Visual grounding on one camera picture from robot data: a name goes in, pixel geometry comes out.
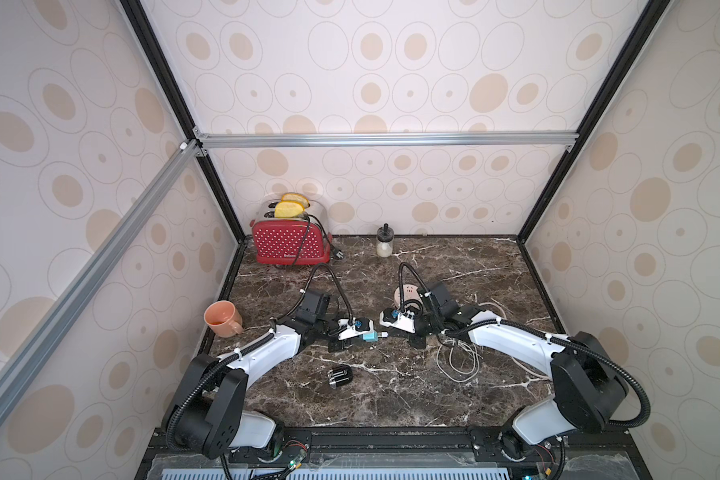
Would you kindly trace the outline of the teal USB wall charger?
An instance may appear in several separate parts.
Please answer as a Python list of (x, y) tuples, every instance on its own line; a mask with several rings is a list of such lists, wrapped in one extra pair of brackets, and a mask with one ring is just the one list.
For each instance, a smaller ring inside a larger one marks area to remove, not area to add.
[(378, 339), (379, 339), (379, 333), (377, 331), (365, 332), (362, 335), (362, 340), (365, 342), (373, 343), (373, 342), (377, 342)]

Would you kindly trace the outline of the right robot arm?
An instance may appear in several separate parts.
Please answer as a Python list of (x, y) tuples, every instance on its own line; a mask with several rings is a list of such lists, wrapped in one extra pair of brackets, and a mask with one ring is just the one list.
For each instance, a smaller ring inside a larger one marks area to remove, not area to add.
[(550, 438), (609, 428), (644, 425), (651, 414), (648, 393), (640, 382), (605, 352), (598, 339), (585, 332), (553, 334), (508, 320), (484, 305), (460, 305), (442, 282), (427, 284), (420, 275), (414, 292), (405, 290), (403, 262), (397, 272), (398, 304), (380, 316), (382, 325), (407, 334), (416, 348), (428, 338), (473, 358), (471, 370), (446, 371), (455, 383), (468, 383), (480, 370), (480, 348), (488, 348), (524, 363), (551, 383), (549, 396), (518, 408), (501, 427), (497, 443), (502, 455), (520, 462)]

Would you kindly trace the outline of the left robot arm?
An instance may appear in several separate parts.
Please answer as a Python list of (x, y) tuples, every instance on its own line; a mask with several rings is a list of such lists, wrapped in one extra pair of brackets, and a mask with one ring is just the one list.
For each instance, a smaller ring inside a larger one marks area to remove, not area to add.
[(265, 334), (226, 356), (199, 354), (190, 361), (162, 419), (168, 448), (221, 460), (234, 449), (250, 448), (276, 459), (283, 450), (282, 428), (245, 409), (248, 388), (316, 341), (342, 348), (374, 331), (372, 320), (354, 315), (331, 266), (314, 266), (297, 302)]

